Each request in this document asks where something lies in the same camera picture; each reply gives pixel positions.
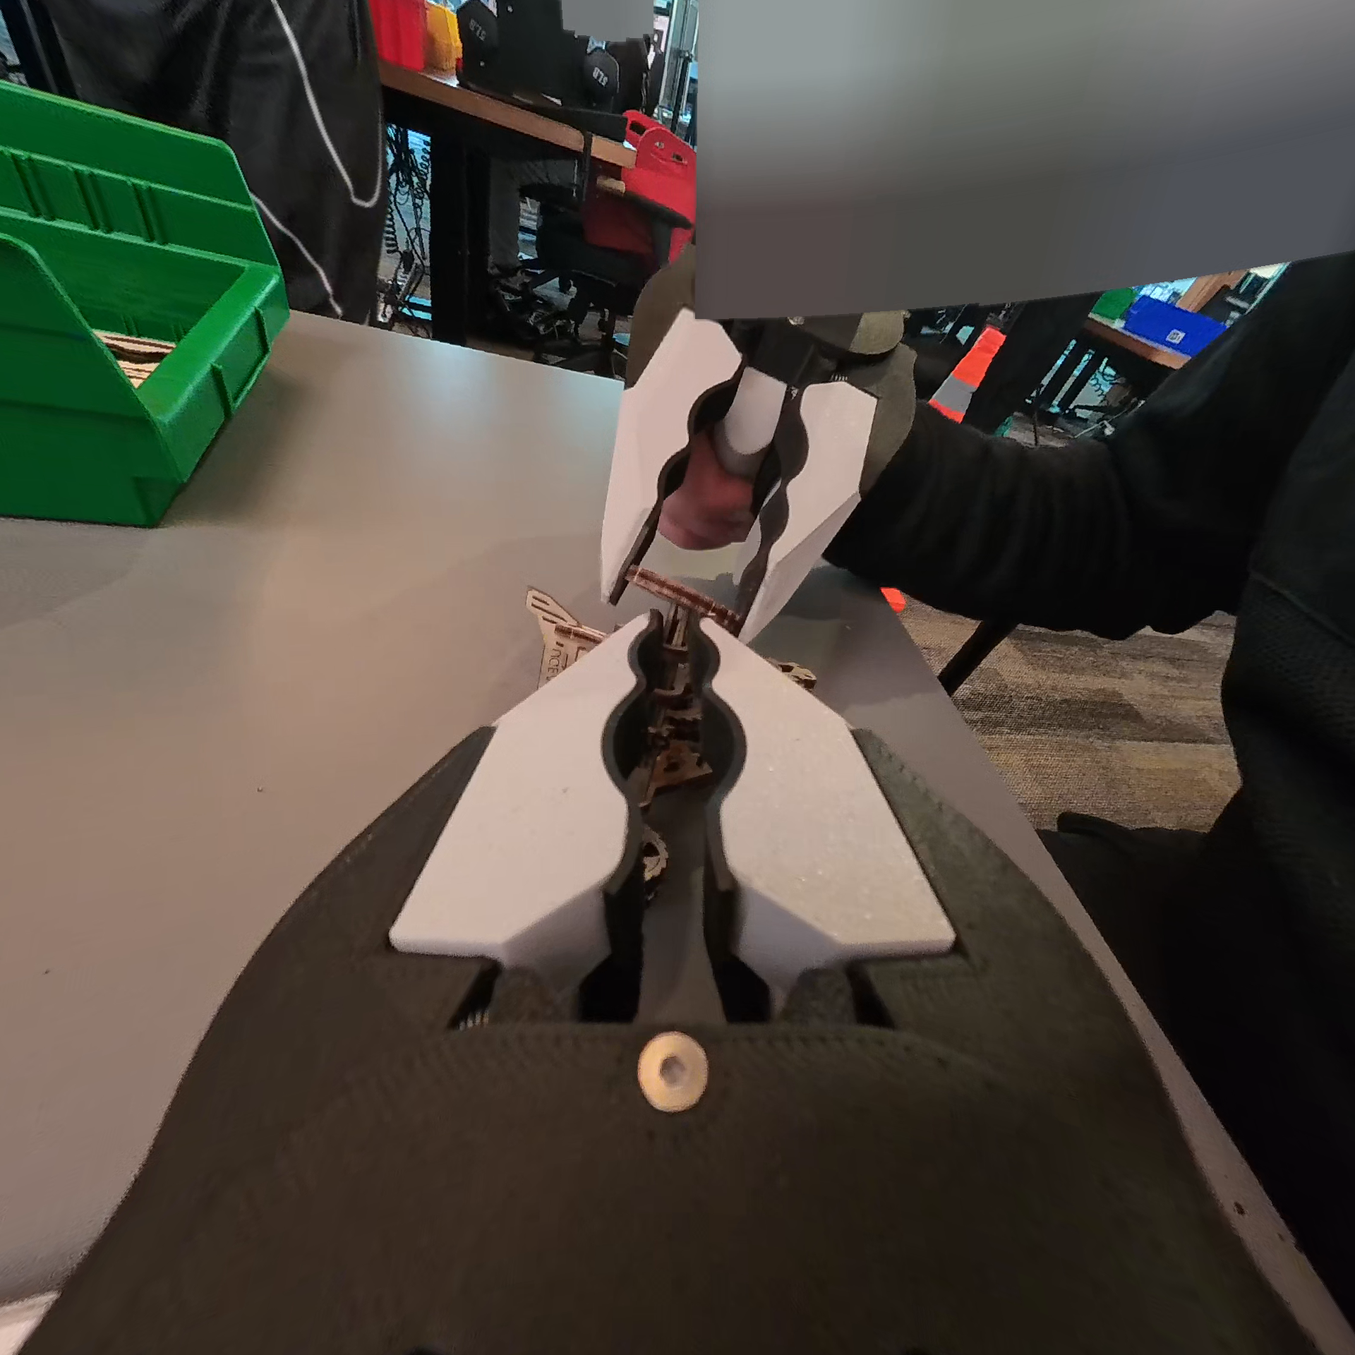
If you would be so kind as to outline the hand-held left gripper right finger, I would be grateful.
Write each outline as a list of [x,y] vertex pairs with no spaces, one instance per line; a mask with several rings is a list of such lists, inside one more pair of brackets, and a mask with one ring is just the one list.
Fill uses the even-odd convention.
[[705,939],[780,1012],[812,971],[957,946],[854,728],[715,621],[692,636],[705,799]]

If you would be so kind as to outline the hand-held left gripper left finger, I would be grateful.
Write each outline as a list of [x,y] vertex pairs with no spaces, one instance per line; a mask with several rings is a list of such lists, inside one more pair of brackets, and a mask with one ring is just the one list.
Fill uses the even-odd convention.
[[650,750],[652,665],[644,615],[496,723],[391,926],[397,952],[492,960],[576,996],[584,1020],[636,1018],[636,778]]

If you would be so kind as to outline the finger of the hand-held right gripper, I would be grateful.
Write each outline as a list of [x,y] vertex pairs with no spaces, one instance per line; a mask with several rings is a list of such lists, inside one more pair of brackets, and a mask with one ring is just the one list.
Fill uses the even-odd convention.
[[717,320],[681,310],[621,394],[600,537],[600,596],[617,605],[650,550],[662,507],[683,483],[697,429],[726,415],[744,357]]
[[789,400],[773,439],[775,470],[736,567],[739,639],[750,646],[781,615],[860,502],[876,399],[846,381]]

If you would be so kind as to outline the wooden buggy model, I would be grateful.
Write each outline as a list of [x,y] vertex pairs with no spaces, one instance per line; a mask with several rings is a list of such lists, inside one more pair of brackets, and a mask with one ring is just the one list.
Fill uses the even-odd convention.
[[579,884],[600,870],[600,896],[638,915],[652,904],[670,860],[649,825],[655,797],[715,778],[702,750],[692,657],[709,620],[663,604],[663,615],[602,633],[529,589],[544,638],[544,679],[497,725],[497,741],[536,763],[541,804],[562,804],[568,791],[596,794],[584,808],[570,807],[567,828],[547,838],[547,850],[563,847],[567,834],[584,834],[588,810],[600,808],[604,836],[567,849],[567,878]]

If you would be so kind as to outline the person's right forearm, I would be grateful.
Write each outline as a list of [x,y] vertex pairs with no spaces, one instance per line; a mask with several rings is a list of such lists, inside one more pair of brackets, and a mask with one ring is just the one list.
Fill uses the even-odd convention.
[[1291,265],[1107,441],[1026,447],[918,407],[825,552],[976,621],[1105,639],[1242,610],[1352,626],[1351,254]]

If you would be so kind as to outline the wooden model parts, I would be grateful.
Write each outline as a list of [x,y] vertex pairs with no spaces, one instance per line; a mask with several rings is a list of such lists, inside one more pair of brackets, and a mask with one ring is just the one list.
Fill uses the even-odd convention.
[[128,383],[139,389],[160,368],[160,365],[176,350],[175,342],[160,341],[138,334],[113,333],[107,329],[94,329],[99,339],[113,355],[118,368],[126,376]]

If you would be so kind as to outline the person's right hand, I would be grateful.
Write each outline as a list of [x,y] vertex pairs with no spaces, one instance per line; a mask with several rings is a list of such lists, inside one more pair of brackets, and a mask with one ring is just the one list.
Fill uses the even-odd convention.
[[754,483],[730,473],[718,460],[712,434],[694,434],[683,483],[663,500],[659,534],[678,549],[720,550],[744,542],[752,531]]

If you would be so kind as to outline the orange traffic cone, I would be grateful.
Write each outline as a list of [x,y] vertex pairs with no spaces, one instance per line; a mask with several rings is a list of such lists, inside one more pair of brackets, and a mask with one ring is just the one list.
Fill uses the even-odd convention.
[[962,423],[1004,344],[1005,334],[1002,329],[996,325],[986,325],[931,396],[930,407],[954,423]]

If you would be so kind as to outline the wooden workbench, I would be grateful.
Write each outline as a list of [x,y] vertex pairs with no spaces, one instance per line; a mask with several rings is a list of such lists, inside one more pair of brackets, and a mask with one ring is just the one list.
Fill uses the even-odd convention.
[[526,107],[473,91],[441,73],[379,60],[384,116],[429,139],[431,336],[467,346],[481,336],[488,297],[488,199],[496,162],[565,160],[584,170],[634,166],[625,139],[609,139],[557,107]]
[[1149,375],[1162,376],[1192,362],[1189,355],[1142,341],[1096,315],[1086,317],[1080,339],[1125,373],[1142,368]]

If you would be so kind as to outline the blue bin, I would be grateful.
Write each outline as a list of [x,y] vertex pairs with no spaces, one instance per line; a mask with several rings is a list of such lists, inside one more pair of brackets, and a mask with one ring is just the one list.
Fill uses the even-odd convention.
[[1228,326],[1144,294],[1126,310],[1123,329],[1154,347],[1192,360],[1223,336]]

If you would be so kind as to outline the person's black clothing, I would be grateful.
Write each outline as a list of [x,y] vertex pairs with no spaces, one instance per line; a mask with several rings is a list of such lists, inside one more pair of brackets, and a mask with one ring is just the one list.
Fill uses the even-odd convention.
[[1223,708],[1241,786],[1170,905],[1183,1062],[1352,1315],[1352,362],[1244,554]]

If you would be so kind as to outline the black dumbbells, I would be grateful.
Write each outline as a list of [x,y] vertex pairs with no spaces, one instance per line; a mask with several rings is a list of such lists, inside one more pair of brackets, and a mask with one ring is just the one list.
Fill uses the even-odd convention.
[[470,87],[563,108],[626,112],[646,104],[646,41],[588,23],[583,4],[467,2],[455,18],[462,83]]

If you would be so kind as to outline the red bin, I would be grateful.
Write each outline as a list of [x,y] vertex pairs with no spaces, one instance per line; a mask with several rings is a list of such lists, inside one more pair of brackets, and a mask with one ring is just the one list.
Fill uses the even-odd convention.
[[426,68],[428,4],[370,0],[368,12],[383,62],[407,71]]

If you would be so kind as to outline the green plastic bin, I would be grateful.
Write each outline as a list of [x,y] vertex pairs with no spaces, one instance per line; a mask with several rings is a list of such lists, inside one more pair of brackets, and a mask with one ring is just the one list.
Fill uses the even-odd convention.
[[[157,526],[288,300],[226,144],[4,84],[4,517]],[[134,389],[94,329],[176,349]]]

